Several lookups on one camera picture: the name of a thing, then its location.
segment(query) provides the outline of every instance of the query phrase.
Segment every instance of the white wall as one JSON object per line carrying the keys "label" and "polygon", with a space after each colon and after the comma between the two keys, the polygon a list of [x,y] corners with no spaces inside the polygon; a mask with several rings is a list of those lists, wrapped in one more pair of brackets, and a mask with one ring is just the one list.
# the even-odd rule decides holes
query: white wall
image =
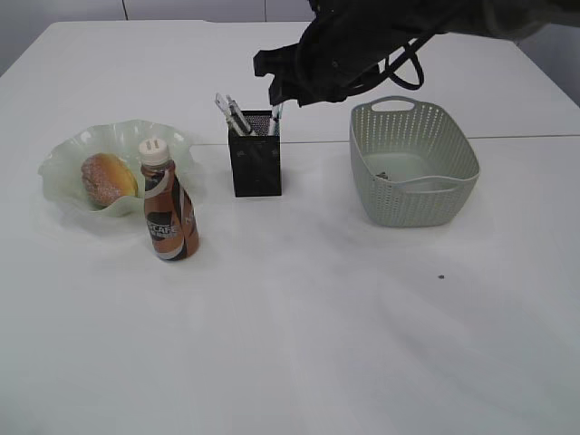
{"label": "white wall", "polygon": [[124,17],[121,0],[0,0],[0,75],[52,23]]}
{"label": "white wall", "polygon": [[580,29],[549,25],[519,46],[580,105]]}
{"label": "white wall", "polygon": [[266,0],[267,21],[312,21],[308,0]]}
{"label": "white wall", "polygon": [[125,0],[125,5],[130,20],[253,22],[266,16],[264,0]]}

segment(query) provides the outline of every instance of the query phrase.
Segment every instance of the glass bowl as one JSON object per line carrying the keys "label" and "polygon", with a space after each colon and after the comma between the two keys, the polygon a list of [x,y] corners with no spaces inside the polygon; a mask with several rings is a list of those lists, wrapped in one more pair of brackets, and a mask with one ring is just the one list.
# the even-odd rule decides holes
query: glass bowl
{"label": "glass bowl", "polygon": [[[55,203],[72,205],[81,212],[110,217],[142,212],[145,179],[140,172],[138,147],[149,138],[168,143],[179,181],[188,189],[188,173],[194,162],[186,135],[167,125],[133,120],[90,127],[54,148],[38,169],[43,178],[44,197]],[[91,202],[81,181],[81,166],[90,156],[100,152],[115,154],[125,162],[137,179],[137,197],[121,197],[106,208]]]}

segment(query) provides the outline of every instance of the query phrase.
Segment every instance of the black pen holder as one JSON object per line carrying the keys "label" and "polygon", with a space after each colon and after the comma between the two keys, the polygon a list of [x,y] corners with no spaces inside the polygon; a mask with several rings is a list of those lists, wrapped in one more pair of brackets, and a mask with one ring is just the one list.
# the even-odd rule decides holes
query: black pen holder
{"label": "black pen holder", "polygon": [[236,197],[279,197],[282,195],[280,175],[280,128],[268,136],[271,111],[243,111],[257,136],[227,136],[232,161]]}

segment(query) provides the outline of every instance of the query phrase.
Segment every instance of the basket handle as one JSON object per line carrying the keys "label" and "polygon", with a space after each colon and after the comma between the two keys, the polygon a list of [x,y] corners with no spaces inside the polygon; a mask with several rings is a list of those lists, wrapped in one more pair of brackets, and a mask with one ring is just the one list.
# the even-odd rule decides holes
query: basket handle
{"label": "basket handle", "polygon": [[[402,110],[402,111],[389,111],[389,110],[376,111],[374,109],[374,106],[376,106],[377,104],[381,104],[382,102],[408,102],[408,103],[412,104],[413,107],[411,109]],[[371,110],[376,112],[376,113],[383,113],[383,112],[387,112],[387,111],[393,112],[393,113],[401,113],[401,112],[406,112],[406,111],[414,111],[418,104],[421,104],[421,101],[413,100],[412,98],[409,98],[409,97],[393,96],[393,97],[384,97],[384,98],[380,98],[380,99],[375,100],[375,101],[367,102],[366,104],[364,104],[364,106],[371,108]]]}
{"label": "basket handle", "polygon": [[399,183],[392,183],[392,185],[397,188],[397,189],[401,189],[401,190],[405,190],[406,188],[416,185],[416,184],[421,184],[421,183],[428,183],[428,182],[439,182],[439,183],[445,183],[447,185],[453,185],[452,188],[442,188],[439,190],[413,190],[412,192],[408,192],[410,194],[414,193],[414,194],[421,194],[421,193],[451,193],[456,191],[459,188],[462,188],[463,186],[465,186],[466,184],[468,184],[469,182],[471,182],[470,179],[452,179],[450,177],[441,177],[441,176],[430,176],[430,177],[421,177],[420,179],[411,179],[409,181],[401,181]]}

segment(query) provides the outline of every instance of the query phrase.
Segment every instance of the bottle cap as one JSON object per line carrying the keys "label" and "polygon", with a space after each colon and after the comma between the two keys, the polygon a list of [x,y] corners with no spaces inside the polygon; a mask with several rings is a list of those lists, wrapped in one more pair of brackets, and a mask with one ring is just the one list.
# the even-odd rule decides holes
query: bottle cap
{"label": "bottle cap", "polygon": [[141,163],[145,166],[160,166],[170,159],[169,147],[162,139],[147,139],[139,145]]}

